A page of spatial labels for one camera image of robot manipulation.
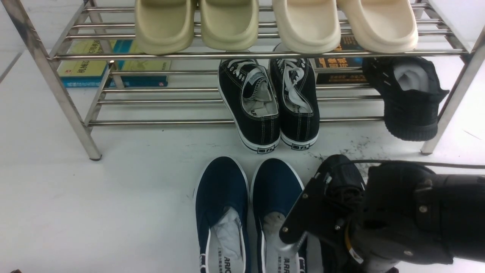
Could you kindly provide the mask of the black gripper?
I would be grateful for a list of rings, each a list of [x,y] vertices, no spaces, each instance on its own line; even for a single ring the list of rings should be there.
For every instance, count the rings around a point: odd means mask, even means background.
[[[432,204],[415,198],[417,189],[432,187],[434,177],[426,166],[405,162],[369,168],[365,197],[349,235],[362,266],[453,263]],[[307,183],[278,232],[279,251],[296,253],[308,235],[336,249],[343,246],[353,209],[325,194],[329,179],[314,176]]]

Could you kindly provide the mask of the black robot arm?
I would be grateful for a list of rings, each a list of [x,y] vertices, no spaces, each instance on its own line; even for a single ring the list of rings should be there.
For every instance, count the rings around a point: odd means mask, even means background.
[[[431,166],[480,165],[329,157],[293,204],[274,247],[296,253],[313,235],[331,273],[395,273],[396,265],[484,262],[484,176]]]

